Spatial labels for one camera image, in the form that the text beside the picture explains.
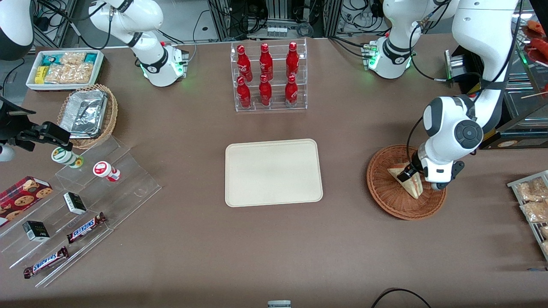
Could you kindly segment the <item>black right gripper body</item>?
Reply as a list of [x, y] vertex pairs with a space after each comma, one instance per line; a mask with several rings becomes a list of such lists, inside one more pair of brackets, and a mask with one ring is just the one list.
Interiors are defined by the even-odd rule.
[[41, 129], [31, 128], [16, 135], [16, 146], [26, 151], [34, 151], [36, 143], [42, 143]]

